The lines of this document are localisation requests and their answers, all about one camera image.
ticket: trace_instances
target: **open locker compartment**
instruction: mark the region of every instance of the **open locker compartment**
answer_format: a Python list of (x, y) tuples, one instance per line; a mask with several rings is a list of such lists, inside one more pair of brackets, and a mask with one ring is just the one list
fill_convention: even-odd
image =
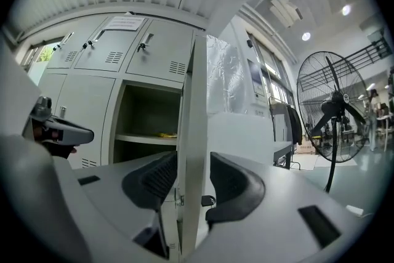
[(178, 133), (180, 99), (180, 91), (126, 85), (116, 123), (113, 162), (176, 150), (177, 138), (160, 137), (159, 133)]

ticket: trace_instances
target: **cardboard box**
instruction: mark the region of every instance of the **cardboard box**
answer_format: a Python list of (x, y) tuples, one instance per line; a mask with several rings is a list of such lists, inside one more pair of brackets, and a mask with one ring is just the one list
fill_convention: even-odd
[(309, 153), (311, 155), (314, 155), (316, 152), (314, 146), (312, 145), (312, 142), (310, 140), (302, 140), (302, 145), (298, 145), (297, 144), (297, 150), (295, 151), (295, 153)]

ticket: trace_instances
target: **standing fan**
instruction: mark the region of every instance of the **standing fan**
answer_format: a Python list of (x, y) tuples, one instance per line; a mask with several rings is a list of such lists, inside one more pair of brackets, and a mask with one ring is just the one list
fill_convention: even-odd
[[(335, 164), (352, 159), (364, 146), (366, 120), (363, 103), (358, 100), (361, 94), (367, 95), (365, 83), (343, 57), (332, 52), (316, 52), (303, 62), (297, 79), (298, 104), (312, 145), (331, 161), (327, 192)], [(342, 123), (350, 122), (351, 117), (360, 130), (341, 130)], [(349, 134), (354, 135), (352, 143)]]

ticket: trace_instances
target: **fan stand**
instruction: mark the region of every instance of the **fan stand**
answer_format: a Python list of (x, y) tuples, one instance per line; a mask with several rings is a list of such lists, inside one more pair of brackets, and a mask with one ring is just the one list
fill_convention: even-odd
[(334, 177), (334, 171), (335, 171), (335, 163), (337, 161), (337, 149), (338, 149), (338, 143), (337, 143), (337, 120), (338, 118), (334, 118), (332, 122), (332, 160), (331, 160), (331, 167), (330, 167), (330, 174), (328, 175), (328, 182), (325, 188), (325, 191), (327, 193), (330, 192), (331, 184), (332, 184), (332, 178)]

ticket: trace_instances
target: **locker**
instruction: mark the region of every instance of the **locker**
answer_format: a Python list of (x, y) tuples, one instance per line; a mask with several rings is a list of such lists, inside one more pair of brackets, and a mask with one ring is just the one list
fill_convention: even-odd
[(154, 20), (131, 59), (127, 73), (183, 82), (191, 54), (193, 29)]
[(83, 51), (75, 68), (119, 71), (135, 37), (142, 29), (137, 31), (100, 30), (92, 38), (92, 46)]
[(105, 19), (106, 17), (102, 16), (83, 18), (78, 23), (77, 29), (63, 38), (60, 48), (54, 52), (47, 68), (70, 68), (83, 50), (82, 46)]
[(55, 114), (60, 116), (60, 108), (65, 107), (65, 119), (94, 132), (91, 143), (76, 147), (77, 152), (69, 155), (73, 169), (101, 164), (102, 131), (114, 82), (112, 78), (84, 75), (67, 76), (64, 82)]
[(44, 73), (39, 80), (38, 87), (41, 90), (41, 95), (52, 99), (52, 113), (56, 110), (57, 100), (65, 79), (66, 75)]

